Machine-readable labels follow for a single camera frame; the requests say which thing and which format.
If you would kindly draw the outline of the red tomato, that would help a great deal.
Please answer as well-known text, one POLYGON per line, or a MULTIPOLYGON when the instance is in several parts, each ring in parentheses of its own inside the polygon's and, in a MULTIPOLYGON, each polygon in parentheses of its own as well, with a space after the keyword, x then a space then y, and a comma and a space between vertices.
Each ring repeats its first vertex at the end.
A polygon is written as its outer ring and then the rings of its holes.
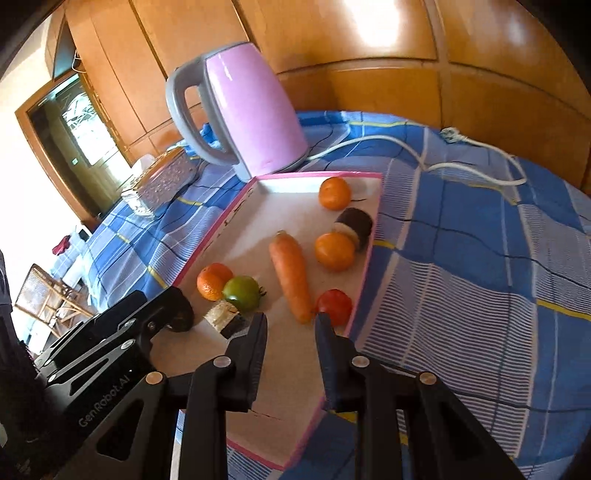
POLYGON ((318 297, 315 312, 325 313, 331 319, 332 326, 344 327, 353 313, 353 301, 339 289, 329 289, 318 297))

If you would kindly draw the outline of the blue plaid tablecloth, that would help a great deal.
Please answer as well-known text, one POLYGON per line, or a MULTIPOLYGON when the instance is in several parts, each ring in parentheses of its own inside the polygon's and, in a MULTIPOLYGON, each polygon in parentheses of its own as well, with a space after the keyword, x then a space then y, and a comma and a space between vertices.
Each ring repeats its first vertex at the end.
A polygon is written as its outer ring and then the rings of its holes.
POLYGON ((589 198, 396 116, 300 122, 312 168, 384 180, 361 351, 439 375, 525 477, 568 474, 590 432, 589 198))

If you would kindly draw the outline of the orange mandarin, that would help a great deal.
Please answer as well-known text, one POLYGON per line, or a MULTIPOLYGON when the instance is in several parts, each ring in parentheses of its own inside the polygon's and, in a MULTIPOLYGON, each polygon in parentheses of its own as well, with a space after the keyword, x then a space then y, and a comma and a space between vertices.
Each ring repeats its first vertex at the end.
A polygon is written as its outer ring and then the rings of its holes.
POLYGON ((318 202, 332 211, 346 209, 352 200, 352 190, 349 183, 341 177, 329 177, 322 182, 318 190, 318 202))

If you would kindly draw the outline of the dark purple plum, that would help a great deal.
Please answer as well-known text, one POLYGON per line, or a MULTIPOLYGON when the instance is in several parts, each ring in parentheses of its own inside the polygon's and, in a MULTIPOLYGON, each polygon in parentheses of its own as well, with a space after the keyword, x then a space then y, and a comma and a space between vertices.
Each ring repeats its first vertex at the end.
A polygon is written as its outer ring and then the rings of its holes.
POLYGON ((193 327, 194 312, 186 300, 171 304, 167 308, 167 315, 166 325, 173 332, 186 332, 193 327))

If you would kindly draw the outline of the green tomato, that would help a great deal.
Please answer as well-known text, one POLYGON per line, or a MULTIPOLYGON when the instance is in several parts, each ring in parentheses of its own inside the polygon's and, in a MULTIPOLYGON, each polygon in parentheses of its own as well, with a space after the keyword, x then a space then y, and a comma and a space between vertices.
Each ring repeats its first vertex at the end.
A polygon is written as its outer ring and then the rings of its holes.
POLYGON ((259 308, 266 290, 250 276, 235 276, 222 289, 222 297, 240 312, 250 312, 259 308))

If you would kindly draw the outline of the wooden door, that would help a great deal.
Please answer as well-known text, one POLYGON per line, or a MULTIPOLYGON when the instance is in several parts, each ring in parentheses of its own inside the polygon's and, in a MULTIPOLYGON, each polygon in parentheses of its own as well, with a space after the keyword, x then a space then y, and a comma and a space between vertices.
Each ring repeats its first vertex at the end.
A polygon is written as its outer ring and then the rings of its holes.
POLYGON ((82 74, 48 82, 16 111, 43 171, 82 225, 94 231, 132 178, 82 74))

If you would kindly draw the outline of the pink electric kettle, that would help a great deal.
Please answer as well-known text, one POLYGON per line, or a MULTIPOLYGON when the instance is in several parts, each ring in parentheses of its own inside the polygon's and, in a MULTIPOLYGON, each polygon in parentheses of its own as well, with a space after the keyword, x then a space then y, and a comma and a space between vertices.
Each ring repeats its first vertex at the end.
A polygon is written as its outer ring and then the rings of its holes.
POLYGON ((250 42, 226 45, 178 67, 166 81, 167 107, 179 133, 206 162, 229 166, 242 182, 294 170, 307 138, 287 92, 250 42), (218 149, 201 136, 185 99, 197 88, 218 149))

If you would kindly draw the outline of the silver tissue box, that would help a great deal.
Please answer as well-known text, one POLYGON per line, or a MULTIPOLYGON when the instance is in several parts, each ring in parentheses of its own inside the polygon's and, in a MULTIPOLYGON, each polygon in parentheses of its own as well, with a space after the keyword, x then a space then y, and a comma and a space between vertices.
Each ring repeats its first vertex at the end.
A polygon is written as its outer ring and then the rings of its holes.
POLYGON ((174 147, 154 159, 131 186, 121 192, 122 200, 141 217, 154 217, 161 205, 173 197, 195 176, 197 162, 184 148, 174 147))

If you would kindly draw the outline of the pink edged white tray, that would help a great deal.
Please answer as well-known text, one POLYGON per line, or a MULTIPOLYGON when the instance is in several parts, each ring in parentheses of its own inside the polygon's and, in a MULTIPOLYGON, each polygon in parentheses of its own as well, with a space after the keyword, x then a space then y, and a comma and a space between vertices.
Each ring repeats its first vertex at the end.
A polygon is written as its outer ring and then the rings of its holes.
POLYGON ((322 182, 337 177, 352 190, 352 207, 378 214, 381 174, 318 171, 254 179, 211 226, 174 281, 192 306, 195 324, 186 333, 162 331, 150 358, 168 376, 194 370, 222 354, 228 340, 205 315, 211 302, 197 292, 204 267, 221 263, 263 287, 266 354, 252 411, 228 414, 228 444, 266 467, 284 470, 297 462, 322 419, 321 367, 311 314, 318 296, 339 289, 358 302, 372 247, 349 254, 345 270, 332 272, 315 258, 315 240, 332 231, 338 212, 318 201, 322 182))

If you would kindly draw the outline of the orange fruit in tray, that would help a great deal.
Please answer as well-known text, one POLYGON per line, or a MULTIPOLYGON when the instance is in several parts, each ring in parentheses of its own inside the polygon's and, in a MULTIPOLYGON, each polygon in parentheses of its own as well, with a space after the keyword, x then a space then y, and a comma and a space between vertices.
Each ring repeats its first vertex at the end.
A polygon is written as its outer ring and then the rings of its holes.
POLYGON ((315 258, 329 271, 346 271, 355 263, 356 245, 345 234, 325 233, 315 240, 315 258))

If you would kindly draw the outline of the wooden chair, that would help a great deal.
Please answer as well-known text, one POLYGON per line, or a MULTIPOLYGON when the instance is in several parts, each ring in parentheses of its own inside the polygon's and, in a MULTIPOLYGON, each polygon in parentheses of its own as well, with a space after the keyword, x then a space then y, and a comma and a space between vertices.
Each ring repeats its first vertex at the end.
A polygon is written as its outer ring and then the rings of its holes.
POLYGON ((62 337, 78 317, 94 316, 81 303, 82 295, 63 281, 54 278, 37 264, 32 264, 14 306, 49 328, 56 338, 62 337))

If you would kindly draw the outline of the dark eggplant piece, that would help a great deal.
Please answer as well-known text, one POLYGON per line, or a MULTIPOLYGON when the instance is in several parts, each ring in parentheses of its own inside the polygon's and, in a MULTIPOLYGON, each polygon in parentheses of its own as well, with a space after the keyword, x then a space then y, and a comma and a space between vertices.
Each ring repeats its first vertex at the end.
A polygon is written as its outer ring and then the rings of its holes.
POLYGON ((373 218, 366 211, 355 207, 343 210, 337 220, 332 223, 332 231, 348 236, 358 251, 368 245, 373 227, 373 218))

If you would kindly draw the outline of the orange carrot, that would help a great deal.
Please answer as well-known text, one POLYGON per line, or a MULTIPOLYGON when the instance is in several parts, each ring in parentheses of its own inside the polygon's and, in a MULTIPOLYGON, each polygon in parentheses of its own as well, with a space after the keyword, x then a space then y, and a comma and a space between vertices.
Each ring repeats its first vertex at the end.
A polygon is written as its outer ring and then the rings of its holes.
POLYGON ((295 320, 307 324, 314 317, 314 301, 308 284, 307 264, 303 249, 293 236, 284 230, 276 232, 270 242, 270 259, 295 320))

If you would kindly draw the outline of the orange fruit near green tomato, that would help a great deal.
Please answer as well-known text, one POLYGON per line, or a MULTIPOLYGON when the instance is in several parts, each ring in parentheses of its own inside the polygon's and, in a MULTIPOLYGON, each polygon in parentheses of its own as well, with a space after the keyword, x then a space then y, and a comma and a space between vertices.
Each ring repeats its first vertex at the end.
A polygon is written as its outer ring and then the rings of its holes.
POLYGON ((218 301, 223 297, 225 284, 235 274, 221 263, 211 263, 204 267, 197 276, 197 291, 208 301, 218 301))

